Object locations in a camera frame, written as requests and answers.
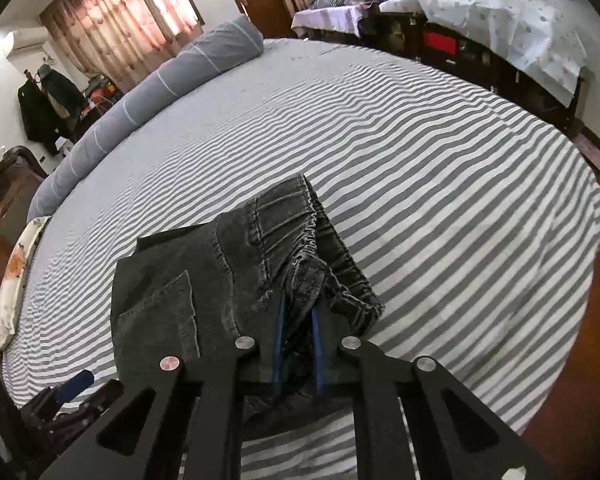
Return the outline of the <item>dark wooden headboard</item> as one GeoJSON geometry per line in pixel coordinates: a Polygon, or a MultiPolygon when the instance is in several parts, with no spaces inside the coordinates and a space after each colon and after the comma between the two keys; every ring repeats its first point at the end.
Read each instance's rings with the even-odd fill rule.
{"type": "Polygon", "coordinates": [[[0,285],[12,248],[27,225],[33,195],[46,177],[24,146],[11,148],[0,161],[0,285]]]}

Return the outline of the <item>hanging dark coats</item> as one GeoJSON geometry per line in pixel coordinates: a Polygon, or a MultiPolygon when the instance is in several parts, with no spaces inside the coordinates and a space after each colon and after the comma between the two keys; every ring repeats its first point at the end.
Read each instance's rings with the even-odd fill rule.
{"type": "Polygon", "coordinates": [[[26,82],[18,89],[17,98],[24,133],[29,141],[56,156],[57,142],[71,139],[72,128],[87,108],[87,99],[70,79],[48,64],[38,70],[40,81],[30,70],[23,73],[26,82]]]}

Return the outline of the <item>white air conditioner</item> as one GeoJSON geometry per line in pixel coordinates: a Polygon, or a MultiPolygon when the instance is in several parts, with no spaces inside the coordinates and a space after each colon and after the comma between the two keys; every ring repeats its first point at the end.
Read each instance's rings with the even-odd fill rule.
{"type": "Polygon", "coordinates": [[[50,34],[45,27],[29,27],[9,32],[4,38],[4,49],[7,55],[21,49],[45,44],[50,34]]]}

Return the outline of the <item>grey rolled duvet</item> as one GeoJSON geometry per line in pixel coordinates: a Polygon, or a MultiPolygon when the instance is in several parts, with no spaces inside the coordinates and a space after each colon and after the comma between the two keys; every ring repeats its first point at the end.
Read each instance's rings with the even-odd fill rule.
{"type": "Polygon", "coordinates": [[[38,188],[27,219],[53,214],[72,190],[131,133],[189,92],[257,58],[263,51],[263,35],[243,15],[186,44],[88,128],[38,188]]]}

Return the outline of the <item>lilac cloth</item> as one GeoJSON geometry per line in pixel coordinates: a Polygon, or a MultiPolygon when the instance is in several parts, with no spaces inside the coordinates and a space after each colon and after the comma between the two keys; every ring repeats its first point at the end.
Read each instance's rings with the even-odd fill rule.
{"type": "Polygon", "coordinates": [[[299,36],[308,36],[310,30],[340,32],[360,38],[358,24],[377,9],[374,4],[355,6],[329,6],[328,8],[308,9],[296,12],[291,21],[291,29],[299,36]]]}

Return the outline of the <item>pink patterned curtain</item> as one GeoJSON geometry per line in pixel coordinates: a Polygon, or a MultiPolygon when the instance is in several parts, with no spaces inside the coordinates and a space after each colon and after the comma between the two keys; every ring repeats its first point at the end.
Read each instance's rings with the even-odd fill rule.
{"type": "Polygon", "coordinates": [[[193,0],[54,0],[40,20],[84,76],[124,92],[204,32],[193,0]]]}

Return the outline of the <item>floral white pillow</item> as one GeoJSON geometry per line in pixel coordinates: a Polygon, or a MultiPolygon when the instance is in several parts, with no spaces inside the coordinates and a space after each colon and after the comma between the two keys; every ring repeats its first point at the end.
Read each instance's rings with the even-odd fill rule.
{"type": "Polygon", "coordinates": [[[0,286],[0,352],[15,338],[27,276],[50,216],[32,219],[24,228],[7,261],[0,286]]]}

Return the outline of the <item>white dotted cover cloth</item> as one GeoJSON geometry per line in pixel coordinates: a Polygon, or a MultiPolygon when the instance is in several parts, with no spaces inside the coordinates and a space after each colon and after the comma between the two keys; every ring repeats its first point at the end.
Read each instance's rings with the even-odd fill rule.
{"type": "Polygon", "coordinates": [[[488,48],[562,105],[576,94],[586,52],[573,21],[544,0],[388,0],[382,13],[421,13],[488,48]]]}

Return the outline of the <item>black denim pants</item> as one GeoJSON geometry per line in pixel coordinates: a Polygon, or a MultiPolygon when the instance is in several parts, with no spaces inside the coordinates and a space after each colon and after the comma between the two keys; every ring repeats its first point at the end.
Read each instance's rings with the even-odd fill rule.
{"type": "Polygon", "coordinates": [[[384,310],[297,174],[207,223],[142,237],[119,260],[110,311],[119,379],[143,388],[166,356],[193,366],[249,336],[275,359],[282,388],[246,400],[245,437],[303,428],[347,406],[315,390],[311,314],[319,304],[355,336],[384,310]]]}

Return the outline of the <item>grey white striped bedsheet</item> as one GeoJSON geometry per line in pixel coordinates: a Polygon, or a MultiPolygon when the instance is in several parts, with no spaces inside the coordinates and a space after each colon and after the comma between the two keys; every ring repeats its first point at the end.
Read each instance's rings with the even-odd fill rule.
{"type": "Polygon", "coordinates": [[[511,430],[550,394],[600,250],[600,186],[553,126],[474,84],[357,47],[268,40],[147,122],[120,102],[50,175],[2,359],[17,405],[114,378],[114,267],[145,235],[311,182],[385,311],[370,340],[431,356],[511,430]]]}

